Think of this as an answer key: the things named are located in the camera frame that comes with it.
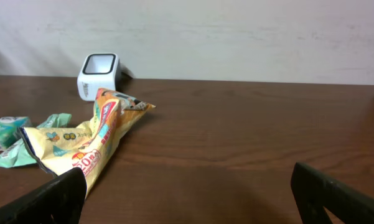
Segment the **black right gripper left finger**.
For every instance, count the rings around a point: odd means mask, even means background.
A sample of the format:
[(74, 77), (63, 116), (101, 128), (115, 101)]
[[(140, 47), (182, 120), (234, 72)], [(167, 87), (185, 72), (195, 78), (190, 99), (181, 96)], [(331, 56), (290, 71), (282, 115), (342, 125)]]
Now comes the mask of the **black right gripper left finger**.
[(1, 207), (0, 223), (78, 223), (85, 196), (85, 176), (75, 167)]

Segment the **yellow snack bag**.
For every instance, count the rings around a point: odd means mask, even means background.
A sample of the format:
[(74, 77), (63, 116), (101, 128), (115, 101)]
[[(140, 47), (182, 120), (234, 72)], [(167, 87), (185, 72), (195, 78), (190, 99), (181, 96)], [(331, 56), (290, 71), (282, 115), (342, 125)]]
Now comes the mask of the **yellow snack bag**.
[(82, 170), (89, 194), (119, 146), (121, 138), (154, 105), (114, 90), (100, 88), (93, 117), (75, 128), (21, 128), (28, 153), (54, 176)]

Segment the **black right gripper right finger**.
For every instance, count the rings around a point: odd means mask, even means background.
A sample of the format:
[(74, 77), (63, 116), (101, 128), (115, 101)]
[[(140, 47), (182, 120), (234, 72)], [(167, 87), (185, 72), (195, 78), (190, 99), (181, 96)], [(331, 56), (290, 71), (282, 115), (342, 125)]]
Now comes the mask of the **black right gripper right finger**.
[(330, 211), (344, 223), (374, 224), (374, 198), (305, 163), (295, 163), (291, 190), (303, 223), (331, 223)]

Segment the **green Kleenex tissue pack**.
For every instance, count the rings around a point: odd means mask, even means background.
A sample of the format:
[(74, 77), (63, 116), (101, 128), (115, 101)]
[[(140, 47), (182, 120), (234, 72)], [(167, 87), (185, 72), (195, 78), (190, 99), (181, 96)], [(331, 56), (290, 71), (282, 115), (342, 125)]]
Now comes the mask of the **green Kleenex tissue pack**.
[(0, 118), (0, 151), (5, 151), (20, 138), (17, 132), (19, 128), (31, 126), (32, 123), (26, 116)]

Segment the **teal wet wipe packet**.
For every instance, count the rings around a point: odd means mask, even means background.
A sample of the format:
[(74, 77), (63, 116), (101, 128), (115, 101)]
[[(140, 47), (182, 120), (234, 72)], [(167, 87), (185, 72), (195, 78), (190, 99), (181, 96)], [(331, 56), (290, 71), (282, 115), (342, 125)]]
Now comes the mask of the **teal wet wipe packet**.
[[(38, 128), (66, 128), (72, 118), (71, 114), (60, 113), (50, 115)], [(13, 168), (36, 164), (35, 159), (27, 152), (23, 140), (20, 138), (13, 145), (0, 153), (0, 167)]]

